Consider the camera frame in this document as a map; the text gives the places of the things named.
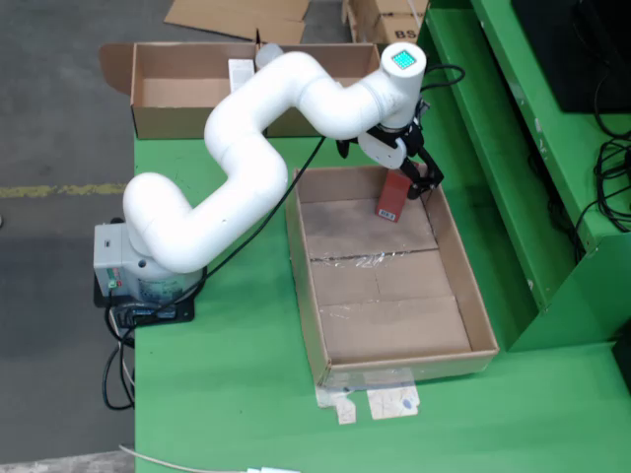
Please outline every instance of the paper label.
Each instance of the paper label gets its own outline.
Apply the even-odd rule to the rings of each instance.
[[[374,420],[416,416],[421,400],[414,382],[399,387],[368,389],[368,402]]]
[[[389,212],[388,210],[384,210],[384,209],[380,209],[379,210],[379,215],[381,217],[384,217],[385,219],[392,220],[393,222],[396,219],[396,215],[395,214],[393,214],[392,212]]]
[[[340,426],[355,424],[357,421],[357,408],[355,403],[346,397],[351,392],[352,390],[350,389],[316,387],[315,399],[317,400],[317,407],[320,409],[335,408],[337,422],[339,422]]]
[[[230,92],[236,91],[254,75],[254,61],[251,59],[228,59]]]

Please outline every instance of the cardboard sheet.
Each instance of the cardboard sheet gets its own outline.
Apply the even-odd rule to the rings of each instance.
[[[304,1],[297,1],[294,5],[292,0],[275,0],[271,3],[175,0],[165,17],[165,23],[248,39],[255,39],[258,30],[265,41],[297,44],[305,30],[302,16],[297,19],[301,11],[304,15]]]
[[[418,201],[409,201],[398,224],[377,217],[376,207],[377,199],[305,204],[303,215],[310,258],[389,254],[438,247]]]

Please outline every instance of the power cord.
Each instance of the power cord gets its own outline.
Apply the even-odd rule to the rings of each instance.
[[[167,468],[172,468],[173,470],[186,471],[188,473],[300,473],[299,471],[282,470],[282,469],[279,469],[279,468],[267,468],[267,467],[263,467],[261,469],[248,468],[246,472],[200,470],[198,468],[189,468],[187,466],[181,466],[181,465],[177,465],[175,463],[169,463],[168,461],[160,460],[158,458],[154,458],[153,456],[143,455],[142,453],[138,453],[136,450],[134,450],[132,448],[128,448],[125,445],[119,445],[118,448],[120,448],[125,453],[128,453],[128,454],[130,454],[130,455],[132,455],[132,456],[134,456],[136,458],[142,458],[145,461],[150,461],[150,462],[155,463],[157,465],[166,466]]]
[[[579,32],[576,22],[573,22],[572,27],[574,29],[574,34],[579,43],[582,45],[585,53],[606,68],[605,74],[596,85],[596,89],[594,91],[594,118],[600,130],[609,137],[607,141],[600,145],[598,156],[596,158],[596,165],[594,166],[596,200],[590,202],[585,209],[583,209],[583,212],[581,212],[581,215],[579,216],[573,229],[575,259],[578,263],[585,255],[585,250],[583,249],[581,239],[579,238],[579,228],[585,219],[585,215],[592,207],[594,207],[594,205],[596,205],[598,210],[621,232],[628,233],[631,230],[625,225],[631,223],[631,213],[613,209],[608,203],[608,199],[631,189],[631,185],[626,185],[610,193],[605,193],[604,191],[605,183],[608,180],[621,177],[624,174],[627,174],[629,178],[631,178],[631,130],[623,133],[614,132],[602,120],[602,117],[600,116],[600,109],[598,108],[598,95],[603,84],[609,78],[610,63],[596,50],[596,48],[586,41],[583,35]],[[622,161],[614,162],[612,159],[619,156],[621,153],[624,153]],[[613,164],[606,168],[605,165],[609,165],[610,162],[613,162]]]
[[[239,252],[242,249],[244,249],[248,244],[250,244],[258,236],[258,234],[260,234],[263,231],[263,229],[267,226],[269,221],[274,217],[276,212],[278,212],[278,210],[281,208],[281,206],[285,203],[285,201],[287,200],[287,197],[289,197],[289,194],[291,194],[291,192],[294,190],[294,187],[296,187],[296,184],[298,183],[298,181],[300,180],[302,175],[305,173],[305,170],[307,170],[309,165],[312,163],[312,161],[316,157],[317,152],[319,151],[319,149],[321,148],[322,144],[324,143],[324,140],[325,140],[325,138],[322,136],[320,138],[320,140],[318,141],[317,145],[315,146],[314,150],[312,151],[311,155],[305,161],[305,164],[301,167],[301,169],[298,171],[298,173],[296,174],[296,177],[294,177],[294,180],[292,181],[290,186],[287,188],[287,190],[285,191],[285,193],[283,194],[281,199],[274,206],[274,208],[269,212],[269,214],[267,214],[267,217],[265,217],[263,222],[258,226],[258,228],[254,231],[254,233],[252,233],[252,235],[250,235],[248,238],[246,238],[243,243],[241,243],[239,246],[237,246],[237,248],[235,248],[228,256],[226,256],[211,271],[207,271],[206,269],[204,269],[204,274],[199,279],[199,281],[197,281],[191,287],[189,287],[184,292],[184,294],[182,296],[174,298],[171,301],[158,306],[157,308],[155,308],[151,312],[150,316],[155,316],[156,314],[158,314],[162,310],[164,310],[164,309],[166,309],[166,308],[168,308],[168,307],[170,307],[172,305],[178,304],[178,303],[180,303],[182,301],[185,301],[185,300],[187,300],[189,298],[194,299],[201,292],[201,290],[204,287],[204,284],[206,283],[206,281],[211,276],[216,274],[231,259],[233,259],[235,256],[237,256],[237,254],[239,254]],[[133,380],[133,376],[129,376],[129,372],[128,372],[128,369],[126,367],[125,361],[124,361],[124,352],[125,352],[125,347],[131,348],[131,349],[134,348],[134,346],[135,346],[134,339],[132,339],[130,337],[133,335],[133,333],[134,333],[135,329],[137,328],[137,326],[136,325],[132,325],[130,328],[127,329],[127,331],[122,336],[120,336],[120,332],[118,331],[118,327],[116,326],[116,322],[115,322],[116,317],[114,317],[111,314],[111,311],[114,308],[115,307],[113,307],[112,304],[111,304],[111,294],[110,294],[109,295],[109,303],[107,304],[107,307],[105,308],[105,325],[107,326],[107,329],[110,332],[110,334],[116,340],[117,346],[109,354],[109,357],[107,358],[107,361],[105,363],[105,369],[104,369],[103,381],[102,381],[102,394],[103,394],[103,400],[104,400],[105,406],[107,406],[107,408],[109,408],[109,409],[111,409],[113,411],[124,411],[126,409],[133,409],[135,407],[134,394],[133,394],[134,380]],[[109,398],[108,398],[108,395],[107,395],[107,379],[109,377],[109,371],[111,369],[111,365],[112,365],[114,359],[116,358],[116,355],[118,355],[118,367],[119,367],[120,382],[122,383],[123,389],[125,391],[125,396],[127,397],[127,401],[128,401],[128,403],[124,404],[124,405],[113,405],[113,404],[111,404],[109,402]],[[127,386],[127,382],[129,382],[131,384],[131,389]]]
[[[464,68],[460,67],[460,66],[457,66],[455,64],[434,64],[433,66],[428,66],[425,69],[425,75],[428,75],[432,71],[437,71],[437,70],[440,70],[440,69],[454,69],[454,70],[457,70],[460,73],[460,75],[458,77],[456,77],[455,79],[452,79],[450,81],[436,82],[434,84],[428,84],[427,86],[423,86],[423,87],[421,87],[421,94],[423,92],[425,92],[425,91],[429,91],[430,89],[436,89],[438,87],[448,87],[448,86],[452,86],[454,84],[457,84],[462,79],[464,79],[464,76],[466,75],[466,71],[464,70]]]

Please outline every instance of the gray concrete floor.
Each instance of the gray concrete floor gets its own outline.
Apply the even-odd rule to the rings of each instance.
[[[163,24],[170,4],[0,0],[0,190],[5,191],[0,197],[5,219],[0,229],[0,464],[108,451],[133,442],[133,413],[110,412],[101,400],[103,365],[113,343],[101,311],[92,305],[94,224],[121,214],[121,196],[48,189],[46,197],[7,197],[6,189],[129,180],[128,98],[103,81],[99,46],[230,40]],[[339,0],[314,0],[306,23],[304,42],[350,40],[340,25]],[[120,392],[112,397],[122,401]]]

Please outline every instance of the blue led display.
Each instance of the blue led display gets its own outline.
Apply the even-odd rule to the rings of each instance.
[[[398,54],[394,54],[392,57],[394,64],[401,69],[407,69],[416,62],[416,59],[407,51],[401,51]]]

